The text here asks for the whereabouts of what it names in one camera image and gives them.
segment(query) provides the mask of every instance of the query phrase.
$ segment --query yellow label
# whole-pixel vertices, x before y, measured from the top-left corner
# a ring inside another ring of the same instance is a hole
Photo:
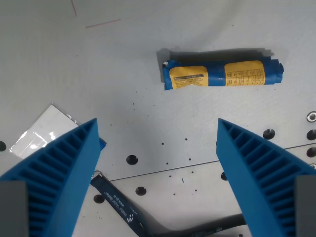
[[[186,85],[208,86],[208,73],[204,66],[176,67],[170,69],[172,88]]]
[[[265,70],[260,61],[228,63],[225,65],[226,86],[264,85]]]

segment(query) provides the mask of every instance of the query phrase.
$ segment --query bolt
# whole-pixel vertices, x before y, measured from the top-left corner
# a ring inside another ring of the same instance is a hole
[[[309,112],[306,119],[308,122],[315,122],[316,121],[316,111]]]

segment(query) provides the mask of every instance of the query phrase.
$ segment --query black cable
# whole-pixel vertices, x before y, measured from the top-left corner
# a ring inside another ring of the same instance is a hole
[[[102,174],[92,179],[91,185],[101,193],[105,200],[108,201],[114,210],[139,237],[206,237],[236,226],[246,225],[243,215],[237,214],[191,229],[156,235],[153,234],[149,225],[146,223],[146,218],[138,208],[135,207],[128,198],[114,187],[114,185],[112,185]]]

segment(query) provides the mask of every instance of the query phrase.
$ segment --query blue object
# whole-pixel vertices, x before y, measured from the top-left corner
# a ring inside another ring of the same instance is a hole
[[[271,57],[262,57],[254,59],[260,61],[263,64],[265,71],[265,84],[281,83],[282,74],[284,68],[277,59],[271,59]],[[208,72],[208,85],[209,86],[225,86],[226,85],[226,73],[225,65],[228,63],[236,63],[244,61],[212,61],[204,63],[181,63],[175,60],[170,60],[166,65],[163,65],[162,72],[164,78],[164,89],[171,90],[175,89],[172,87],[172,81],[170,78],[170,70],[176,67],[190,67],[190,66],[204,66]]]
[[[105,177],[98,175],[91,180],[94,186],[114,210],[123,218],[125,223],[139,237],[151,237],[153,234],[146,223],[146,219],[136,206],[134,206],[116,187]]]
[[[102,138],[99,139],[99,143],[100,143],[100,151],[102,151],[107,145],[107,143]]]
[[[100,156],[97,119],[50,142],[0,177],[28,188],[30,237],[71,237]]]
[[[294,181],[316,175],[264,138],[219,119],[216,154],[254,237],[295,236]]]

